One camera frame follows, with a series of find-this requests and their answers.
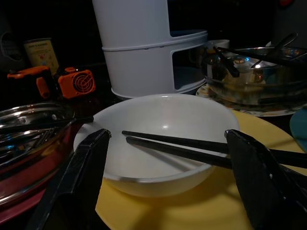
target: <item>can label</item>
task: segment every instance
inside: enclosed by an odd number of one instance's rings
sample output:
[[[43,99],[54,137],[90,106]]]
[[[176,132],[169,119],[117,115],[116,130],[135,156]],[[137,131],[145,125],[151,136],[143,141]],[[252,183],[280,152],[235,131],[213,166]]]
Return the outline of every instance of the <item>can label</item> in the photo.
[[[28,41],[24,48],[32,66],[48,66],[52,74],[56,74],[59,63],[50,39]]]

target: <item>white container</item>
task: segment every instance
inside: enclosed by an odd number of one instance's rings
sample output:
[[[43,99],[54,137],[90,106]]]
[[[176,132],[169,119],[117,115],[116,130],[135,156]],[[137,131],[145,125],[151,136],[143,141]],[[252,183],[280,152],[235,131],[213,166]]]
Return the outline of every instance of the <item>white container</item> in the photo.
[[[105,48],[124,49],[178,40],[176,34],[174,37],[170,34],[167,0],[93,0],[93,6]]]
[[[233,113],[215,101],[185,94],[151,95],[118,103],[94,115],[93,123],[80,128],[74,149],[87,135],[102,128],[112,135],[104,178],[122,192],[157,197],[192,189],[213,167],[130,145],[122,130],[225,143],[225,130],[238,130],[239,125]]]
[[[112,92],[128,99],[160,93],[186,93],[200,87],[205,78],[196,68],[176,69],[174,73],[172,55],[174,52],[202,46],[207,41],[205,31],[196,31],[188,37],[181,36],[174,41],[125,49],[103,47]],[[175,81],[185,82],[175,88]]]

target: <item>small fan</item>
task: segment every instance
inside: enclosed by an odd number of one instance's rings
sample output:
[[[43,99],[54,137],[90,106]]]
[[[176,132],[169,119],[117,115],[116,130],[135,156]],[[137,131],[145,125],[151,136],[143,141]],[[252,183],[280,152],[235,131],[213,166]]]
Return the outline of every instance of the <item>small fan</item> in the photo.
[[[96,85],[91,71],[77,71],[75,68],[66,68],[65,71],[67,75],[58,79],[64,98],[70,99],[95,91]]]

